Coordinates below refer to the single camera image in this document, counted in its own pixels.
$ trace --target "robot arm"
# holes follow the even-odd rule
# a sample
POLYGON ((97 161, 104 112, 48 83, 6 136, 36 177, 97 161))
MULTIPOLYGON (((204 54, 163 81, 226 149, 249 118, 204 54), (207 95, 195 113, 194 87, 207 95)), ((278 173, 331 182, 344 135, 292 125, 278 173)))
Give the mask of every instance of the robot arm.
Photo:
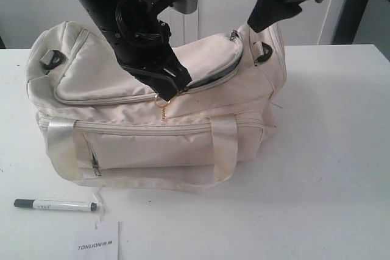
MULTIPOLYGON (((169 26, 157 19, 168 6, 192 13, 197 0, 79 0, 113 48, 119 65, 162 99, 185 91, 191 76, 169 45, 169 26)), ((306 0, 258 0, 248 24, 260 32, 296 16, 306 0)))

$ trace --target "front pocket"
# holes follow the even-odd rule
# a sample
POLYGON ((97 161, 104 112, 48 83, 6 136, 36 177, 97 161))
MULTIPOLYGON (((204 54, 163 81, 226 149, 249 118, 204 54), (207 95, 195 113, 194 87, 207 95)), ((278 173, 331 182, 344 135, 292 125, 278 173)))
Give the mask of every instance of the front pocket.
MULTIPOLYGON (((55 88, 55 98, 67 105, 113 105, 152 100, 155 93, 120 68, 107 42, 89 33, 76 47, 55 88)), ((244 50, 238 32, 213 35, 174 49, 193 81, 193 93, 217 86, 238 71, 244 50)))
MULTIPOLYGON (((45 129, 49 119, 40 119, 45 129)), ((257 119, 238 119, 238 160, 255 157, 263 137, 257 119)), ((136 167, 202 166, 213 163, 211 124, 158 127, 123 127, 76 122, 75 131, 85 137, 90 167, 100 169, 136 167)))

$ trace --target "metal keyring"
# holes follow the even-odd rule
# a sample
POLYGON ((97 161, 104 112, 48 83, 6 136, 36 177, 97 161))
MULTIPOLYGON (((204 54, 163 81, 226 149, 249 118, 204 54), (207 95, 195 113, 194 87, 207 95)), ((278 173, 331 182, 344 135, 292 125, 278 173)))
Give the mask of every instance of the metal keyring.
POLYGON ((165 108, 166 106, 168 106, 170 103, 171 103, 171 100, 169 101, 165 101, 165 105, 159 105, 157 100, 160 96, 158 94, 156 94, 156 96, 154 97, 154 104, 158 107, 158 108, 165 108))

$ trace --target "pen cap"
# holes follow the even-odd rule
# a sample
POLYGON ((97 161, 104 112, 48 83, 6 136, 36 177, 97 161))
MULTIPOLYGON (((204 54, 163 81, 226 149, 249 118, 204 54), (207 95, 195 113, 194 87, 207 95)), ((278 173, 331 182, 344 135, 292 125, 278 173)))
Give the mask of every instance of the pen cap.
POLYGON ((14 207, 20 207, 20 208, 32 208, 34 201, 35 200, 30 200, 30 199, 15 199, 13 205, 14 207))

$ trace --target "bag strap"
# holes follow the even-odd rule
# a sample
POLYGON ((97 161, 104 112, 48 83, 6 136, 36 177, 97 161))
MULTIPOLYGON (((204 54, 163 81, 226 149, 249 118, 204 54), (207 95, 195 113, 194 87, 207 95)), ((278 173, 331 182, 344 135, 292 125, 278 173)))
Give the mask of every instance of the bag strap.
POLYGON ((238 130, 234 115, 211 118, 214 150, 214 179, 207 184, 191 184, 178 179, 101 177, 84 178, 76 158, 73 131, 76 120, 51 119, 48 127, 48 156, 55 171, 65 180, 81 186, 113 188, 156 188, 199 191, 229 179, 237 164, 238 130))

